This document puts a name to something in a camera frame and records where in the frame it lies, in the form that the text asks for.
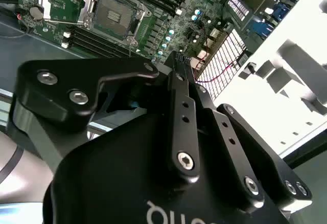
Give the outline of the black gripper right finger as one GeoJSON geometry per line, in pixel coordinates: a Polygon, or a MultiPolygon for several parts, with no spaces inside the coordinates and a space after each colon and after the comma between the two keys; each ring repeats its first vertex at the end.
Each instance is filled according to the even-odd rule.
{"type": "Polygon", "coordinates": [[[282,212],[294,213],[313,202],[308,186],[229,104],[215,107],[208,91],[196,84],[189,58],[183,73],[195,100],[197,123],[207,133],[209,165],[222,169],[218,180],[226,197],[244,212],[272,200],[282,212]]]}

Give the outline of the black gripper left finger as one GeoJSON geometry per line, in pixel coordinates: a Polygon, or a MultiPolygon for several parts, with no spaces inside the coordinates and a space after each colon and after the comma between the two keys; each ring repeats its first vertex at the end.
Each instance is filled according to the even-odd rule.
{"type": "Polygon", "coordinates": [[[163,67],[142,57],[28,61],[17,71],[14,123],[56,170],[86,142],[93,119],[145,109],[91,142],[90,149],[136,166],[153,145],[150,166],[192,184],[200,176],[193,86],[190,63],[178,52],[163,67]]]}

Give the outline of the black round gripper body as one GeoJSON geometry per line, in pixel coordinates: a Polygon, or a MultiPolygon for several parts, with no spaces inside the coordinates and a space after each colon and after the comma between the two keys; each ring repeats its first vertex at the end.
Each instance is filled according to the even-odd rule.
{"type": "Polygon", "coordinates": [[[238,208],[217,144],[201,132],[200,178],[178,181],[167,167],[163,122],[143,115],[70,152],[44,196],[44,223],[287,222],[269,198],[252,213],[238,208]]]}

